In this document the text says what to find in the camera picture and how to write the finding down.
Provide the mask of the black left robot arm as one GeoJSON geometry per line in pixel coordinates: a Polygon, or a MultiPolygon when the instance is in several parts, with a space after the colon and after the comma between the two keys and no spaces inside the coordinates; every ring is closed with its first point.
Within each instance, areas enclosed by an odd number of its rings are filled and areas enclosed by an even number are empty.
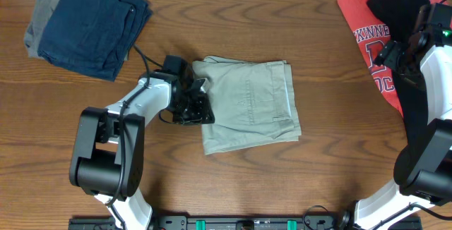
{"type": "Polygon", "coordinates": [[[82,111],[69,180],[102,202],[111,215],[70,219],[69,229],[153,228],[153,209],[139,188],[145,128],[164,110],[172,114],[173,124],[214,123],[209,87],[209,79],[197,75],[191,64],[168,55],[159,69],[146,70],[118,102],[82,111]]]}

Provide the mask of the khaki shorts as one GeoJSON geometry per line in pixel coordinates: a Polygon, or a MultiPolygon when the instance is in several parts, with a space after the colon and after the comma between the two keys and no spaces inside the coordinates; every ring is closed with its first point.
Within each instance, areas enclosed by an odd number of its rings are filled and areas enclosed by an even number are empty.
{"type": "Polygon", "coordinates": [[[215,122],[202,127],[206,155],[299,139],[292,67],[285,60],[255,63],[207,56],[193,69],[210,82],[215,122]]]}

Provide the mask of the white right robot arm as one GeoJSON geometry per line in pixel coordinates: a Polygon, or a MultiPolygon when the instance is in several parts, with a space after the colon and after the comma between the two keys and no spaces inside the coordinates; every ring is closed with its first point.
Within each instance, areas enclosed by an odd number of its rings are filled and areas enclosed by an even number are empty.
{"type": "Polygon", "coordinates": [[[451,201],[451,7],[425,4],[409,17],[406,36],[390,40],[373,62],[393,71],[408,143],[393,178],[358,200],[337,220],[337,229],[421,229],[412,214],[450,221],[433,207],[451,201]]]}

